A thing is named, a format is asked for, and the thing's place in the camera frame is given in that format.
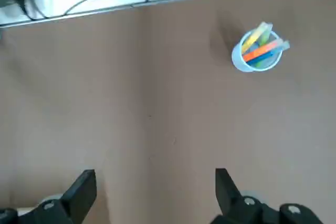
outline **metal bolt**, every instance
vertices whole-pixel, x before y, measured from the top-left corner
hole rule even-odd
[[[298,207],[296,206],[288,206],[288,210],[292,213],[292,214],[300,214],[301,211]]]
[[[254,200],[251,199],[251,198],[245,198],[244,201],[247,205],[254,205],[255,204]]]
[[[50,202],[50,203],[46,203],[45,205],[44,205],[44,210],[47,210],[47,209],[49,209],[49,208],[52,208],[54,206],[54,202],[52,201],[52,202]]]

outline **orange pencil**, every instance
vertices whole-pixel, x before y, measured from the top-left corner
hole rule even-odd
[[[267,53],[268,51],[280,46],[280,44],[283,43],[282,39],[276,39],[271,41],[270,43],[257,48],[256,50],[249,52],[248,54],[243,55],[244,61],[248,62],[249,60],[252,60],[254,58],[259,57],[260,55],[263,55]]]

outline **pencil holder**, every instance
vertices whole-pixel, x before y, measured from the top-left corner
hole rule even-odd
[[[263,71],[269,70],[273,68],[279,62],[282,56],[282,51],[277,54],[274,54],[273,56],[262,60],[260,64],[258,64],[258,67],[250,66],[249,64],[247,64],[243,59],[243,55],[241,53],[241,46],[253,31],[254,30],[247,32],[241,38],[240,42],[232,50],[232,55],[231,55],[232,63],[238,70],[242,72],[263,72]],[[279,39],[279,36],[274,31],[271,31],[271,34],[269,36],[269,41],[272,41],[275,39]],[[254,49],[256,49],[256,46],[251,46],[251,48],[247,52],[253,51]]]

